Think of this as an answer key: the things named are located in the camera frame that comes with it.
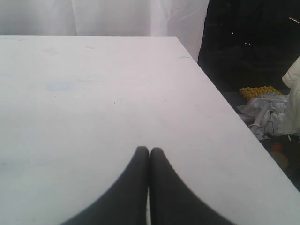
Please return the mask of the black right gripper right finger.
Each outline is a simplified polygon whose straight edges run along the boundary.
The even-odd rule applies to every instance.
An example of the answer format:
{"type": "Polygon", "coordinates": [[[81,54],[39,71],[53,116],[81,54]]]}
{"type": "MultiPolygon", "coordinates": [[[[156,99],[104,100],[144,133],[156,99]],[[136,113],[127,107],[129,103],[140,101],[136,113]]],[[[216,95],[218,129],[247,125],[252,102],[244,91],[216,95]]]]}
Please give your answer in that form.
{"type": "Polygon", "coordinates": [[[163,150],[150,153],[150,218],[153,225],[231,225],[180,179],[163,150]]]}

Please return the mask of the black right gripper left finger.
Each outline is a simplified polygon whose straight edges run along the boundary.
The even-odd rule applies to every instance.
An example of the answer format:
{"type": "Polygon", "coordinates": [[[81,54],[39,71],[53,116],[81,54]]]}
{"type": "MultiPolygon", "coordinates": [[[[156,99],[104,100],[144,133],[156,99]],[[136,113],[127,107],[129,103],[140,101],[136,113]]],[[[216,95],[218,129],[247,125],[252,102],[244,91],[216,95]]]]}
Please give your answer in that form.
{"type": "Polygon", "coordinates": [[[148,175],[149,150],[140,146],[113,185],[93,204],[63,224],[147,224],[148,175]]]}

